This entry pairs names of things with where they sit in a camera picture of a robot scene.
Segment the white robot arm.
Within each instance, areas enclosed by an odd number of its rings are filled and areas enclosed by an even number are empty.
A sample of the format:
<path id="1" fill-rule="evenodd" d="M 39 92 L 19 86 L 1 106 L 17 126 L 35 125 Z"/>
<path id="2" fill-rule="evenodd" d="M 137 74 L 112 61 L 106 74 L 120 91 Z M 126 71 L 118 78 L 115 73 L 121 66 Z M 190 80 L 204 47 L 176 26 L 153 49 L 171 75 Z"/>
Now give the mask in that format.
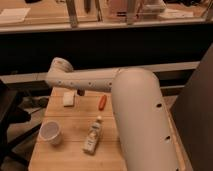
<path id="1" fill-rule="evenodd" d="M 52 87 L 109 92 L 127 171 L 180 171 L 168 110 L 157 76 L 142 67 L 75 71 L 55 57 Z"/>

